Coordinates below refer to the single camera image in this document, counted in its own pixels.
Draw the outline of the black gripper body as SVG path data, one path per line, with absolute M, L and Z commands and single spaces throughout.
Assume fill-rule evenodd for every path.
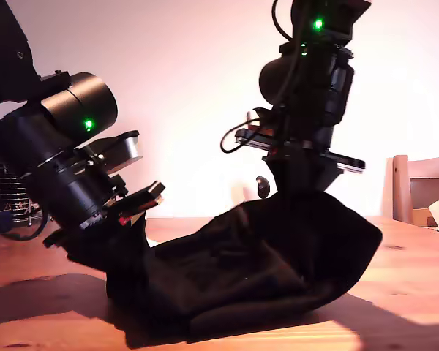
M 301 146 L 305 151 L 310 152 L 313 156 L 318 156 L 322 161 L 333 162 L 341 170 L 362 173 L 366 168 L 365 161 L 335 154 L 329 150 L 333 131 L 333 127 L 322 128 L 307 140 L 298 140 L 295 137 L 290 137 L 284 142 L 284 148 L 286 151 L 289 151 L 294 147 Z M 243 143 L 245 146 L 267 152 L 272 152 L 274 149 L 274 137 L 266 135 L 264 132 L 255 132 L 251 129 L 243 128 L 235 133 L 235 138 L 238 144 Z
M 51 215 L 60 229 L 44 241 L 45 247 L 61 246 L 73 236 L 126 229 L 132 217 L 162 201 L 165 185 L 154 181 L 129 194 L 123 179 L 110 177 L 95 159 L 52 156 L 24 157 L 24 185 L 32 200 Z

